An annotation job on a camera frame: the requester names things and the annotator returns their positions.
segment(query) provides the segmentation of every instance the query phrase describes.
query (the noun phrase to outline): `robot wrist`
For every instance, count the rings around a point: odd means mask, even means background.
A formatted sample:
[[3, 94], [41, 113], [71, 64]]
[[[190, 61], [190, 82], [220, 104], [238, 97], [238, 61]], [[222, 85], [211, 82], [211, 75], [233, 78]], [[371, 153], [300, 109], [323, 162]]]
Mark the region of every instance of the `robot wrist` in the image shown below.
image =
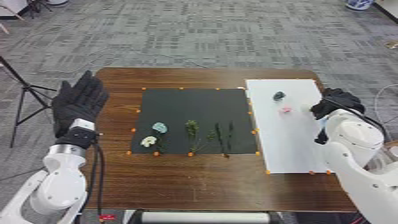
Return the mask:
[[87, 149], [96, 140], [96, 132], [82, 127], [73, 127], [66, 135], [57, 139], [55, 144], [74, 145]]

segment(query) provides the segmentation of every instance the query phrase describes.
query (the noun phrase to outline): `black cable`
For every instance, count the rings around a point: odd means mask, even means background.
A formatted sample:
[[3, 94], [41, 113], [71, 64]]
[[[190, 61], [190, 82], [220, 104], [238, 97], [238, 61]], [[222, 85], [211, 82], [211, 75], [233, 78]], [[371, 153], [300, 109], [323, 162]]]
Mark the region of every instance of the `black cable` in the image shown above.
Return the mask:
[[98, 187], [98, 216], [101, 217], [103, 214], [103, 208], [101, 208], [101, 204], [103, 204], [103, 176], [105, 176], [105, 156], [103, 156], [103, 149], [101, 146], [98, 144], [98, 142], [94, 143], [94, 148], [96, 148], [96, 152], [99, 155], [99, 187]]
[[92, 161], [92, 168], [90, 168], [90, 184], [89, 184], [89, 189], [87, 189], [87, 199], [85, 199], [80, 211], [78, 211], [80, 215], [74, 218], [74, 224], [80, 224], [80, 218], [82, 218], [82, 215], [83, 215], [85, 206], [89, 204], [92, 189], [94, 189], [94, 183], [96, 183], [96, 165], [98, 165], [98, 152], [96, 152], [96, 150], [98, 149], [94, 147], [94, 161]]
[[329, 103], [332, 103], [334, 106], [336, 106], [339, 109], [346, 110], [346, 111], [348, 111], [348, 112], [360, 118], [360, 120], [362, 120], [368, 124], [371, 124], [373, 126], [378, 126], [378, 129], [380, 129], [380, 131], [382, 131], [382, 134], [384, 134], [384, 136], [387, 136], [387, 131], [385, 131], [385, 128], [384, 128], [382, 124], [380, 124], [369, 117], [366, 117], [362, 114], [359, 114], [357, 111], [353, 111], [353, 110], [352, 110], [343, 104], [339, 104], [334, 100], [330, 100], [330, 99], [327, 99], [327, 98], [323, 98], [323, 100], [325, 100]]
[[12, 175], [12, 176], [5, 177], [3, 179], [0, 179], [0, 182], [2, 182], [2, 181], [5, 181], [5, 180], [9, 180], [9, 179], [12, 179], [12, 178], [16, 178], [16, 177], [19, 177], [21, 175], [25, 175], [25, 174], [32, 173], [34, 171], [42, 170], [44, 168], [46, 168], [46, 167], [42, 166], [41, 168], [37, 168], [37, 169], [34, 169], [34, 170], [26, 171], [26, 172], [23, 172], [23, 173], [19, 173], [19, 174], [16, 174], [16, 175]]

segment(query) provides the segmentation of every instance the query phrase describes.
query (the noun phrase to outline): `white robot forearm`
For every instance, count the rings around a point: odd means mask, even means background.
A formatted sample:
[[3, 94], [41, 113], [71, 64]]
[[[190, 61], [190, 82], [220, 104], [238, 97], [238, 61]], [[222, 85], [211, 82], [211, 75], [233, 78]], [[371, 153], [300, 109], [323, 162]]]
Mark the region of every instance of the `white robot forearm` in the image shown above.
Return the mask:
[[[87, 136], [92, 136], [94, 124], [76, 119], [69, 130], [71, 136], [80, 138], [82, 143]], [[73, 142], [73, 138], [66, 137], [60, 142]], [[19, 211], [28, 197], [32, 209], [39, 214], [50, 215], [67, 209], [58, 224], [69, 224], [78, 215], [87, 199], [87, 182], [80, 172], [80, 167], [85, 165], [85, 148], [73, 144], [55, 144], [50, 147], [42, 163], [46, 171], [41, 170], [32, 175], [19, 188], [0, 212], [0, 224], [32, 224], [23, 219]]]
[[323, 160], [352, 202], [373, 224], [392, 224], [398, 220], [398, 162], [382, 171], [362, 168], [382, 148], [382, 133], [343, 110], [329, 116], [325, 133]]

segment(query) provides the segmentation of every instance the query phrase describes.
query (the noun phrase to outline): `small figurine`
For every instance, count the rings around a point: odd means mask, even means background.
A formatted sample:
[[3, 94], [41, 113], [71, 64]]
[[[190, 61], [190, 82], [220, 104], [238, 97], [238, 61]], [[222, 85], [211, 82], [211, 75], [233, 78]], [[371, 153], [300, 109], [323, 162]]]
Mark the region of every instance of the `small figurine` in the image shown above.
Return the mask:
[[284, 97], [286, 97], [286, 94], [284, 94], [284, 92], [279, 91], [273, 95], [273, 100], [281, 101]]

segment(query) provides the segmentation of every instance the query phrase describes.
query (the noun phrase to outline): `tripod stand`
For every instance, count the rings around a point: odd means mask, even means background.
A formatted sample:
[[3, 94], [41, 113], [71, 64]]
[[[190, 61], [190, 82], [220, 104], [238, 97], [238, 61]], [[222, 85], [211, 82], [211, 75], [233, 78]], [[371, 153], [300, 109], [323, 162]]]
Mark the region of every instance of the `tripod stand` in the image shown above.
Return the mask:
[[[51, 97], [41, 93], [37, 91], [37, 89], [42, 89], [42, 90], [50, 90], [50, 91], [57, 91], [55, 89], [50, 89], [42, 86], [35, 86], [35, 85], [30, 85], [30, 83], [23, 80], [14, 68], [10, 67], [3, 57], [0, 56], [0, 63], [3, 64], [3, 67], [7, 68], [7, 70], [10, 71], [10, 74], [12, 74], [12, 77], [14, 79], [18, 80], [19, 84], [21, 84], [21, 98], [19, 98], [19, 103], [18, 103], [18, 111], [16, 111], [16, 121], [14, 121], [14, 129], [12, 129], [12, 137], [10, 137], [10, 144], [9, 144], [9, 147], [12, 148], [14, 147], [14, 139], [16, 139], [16, 129], [18, 129], [18, 126], [21, 125], [21, 123], [34, 117], [34, 115], [44, 111], [48, 108], [51, 108], [50, 104], [46, 103], [44, 99], [41, 97], [44, 97], [46, 99], [51, 100]], [[41, 104], [41, 109], [35, 110], [35, 112], [21, 119], [21, 107], [23, 107], [23, 100], [25, 100], [25, 94], [30, 93], [35, 100], [39, 101], [39, 104]]]

